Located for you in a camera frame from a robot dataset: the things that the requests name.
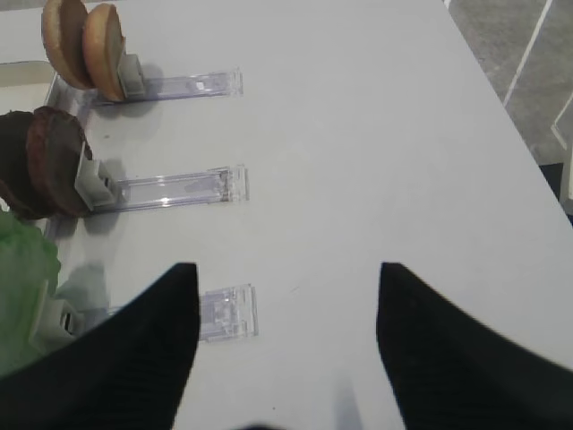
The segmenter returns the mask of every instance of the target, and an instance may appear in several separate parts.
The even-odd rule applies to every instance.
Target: white clip
[[[75,190],[90,211],[97,206],[115,204],[120,194],[117,182],[111,177],[101,160],[86,158],[85,148],[86,142],[81,146],[80,163],[73,184]]]
[[[122,54],[117,64],[117,77],[126,99],[145,95],[145,82],[140,59],[136,54],[127,55],[125,53],[125,38]]]

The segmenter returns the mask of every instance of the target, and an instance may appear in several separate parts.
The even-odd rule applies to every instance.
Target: white table
[[[117,7],[148,73],[244,74],[242,98],[89,124],[128,177],[249,168],[247,203],[81,224],[66,248],[67,266],[104,263],[112,305],[179,261],[203,291],[257,288],[260,336],[200,345],[176,428],[347,428],[353,395],[363,429],[402,428],[375,340],[382,261],[573,368],[573,233],[439,0]],[[0,61],[45,58],[39,14],[0,13]]]

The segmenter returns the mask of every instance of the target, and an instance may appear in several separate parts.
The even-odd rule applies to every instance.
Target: white line
[[[563,114],[565,113],[565,111],[567,110],[567,108],[569,107],[569,105],[571,104],[571,100],[573,100],[573,92],[572,92],[571,95],[569,96],[569,99],[567,100],[567,102],[566,102],[565,105],[563,106],[563,109],[561,110],[561,112],[559,112],[559,114],[558,114],[557,117],[555,118],[554,124],[557,124],[557,123],[559,122],[559,120],[561,119],[561,117],[563,116]]]
[[[526,65],[527,58],[529,58],[529,54],[531,53],[531,49],[534,47],[534,43],[537,40],[537,36],[539,36],[539,31],[541,30],[541,27],[543,26],[543,22],[545,21],[545,17],[547,16],[547,13],[549,12],[549,8],[552,7],[552,3],[553,3],[553,0],[547,0],[545,2],[545,6],[543,7],[541,14],[539,15],[539,20],[537,20],[537,24],[535,25],[534,32],[531,35],[531,38],[529,39],[529,43],[527,44],[526,52],[524,52],[523,56],[521,57],[521,62],[519,63],[519,66],[517,67],[516,74],[513,76],[513,80],[511,81],[511,84],[509,85],[508,93],[505,95],[505,99],[503,99],[503,106],[504,107],[506,107],[508,105],[509,99],[511,99],[511,94],[513,94],[513,90],[516,88],[517,80],[519,79],[519,76],[521,76],[521,72],[523,72],[523,68]]]

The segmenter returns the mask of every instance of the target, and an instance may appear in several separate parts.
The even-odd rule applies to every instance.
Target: gray floor
[[[552,125],[573,92],[573,0],[443,1],[537,163],[563,161]],[[45,2],[0,0],[0,11]]]

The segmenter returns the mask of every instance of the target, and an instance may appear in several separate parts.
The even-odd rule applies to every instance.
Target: brown cookie
[[[26,143],[30,180],[52,207],[72,217],[89,212],[74,188],[84,142],[83,129],[75,116],[47,106],[34,111]],[[92,158],[87,143],[85,155]]]
[[[33,119],[31,112],[0,116],[0,197],[23,219],[54,213],[30,181],[26,139]]]

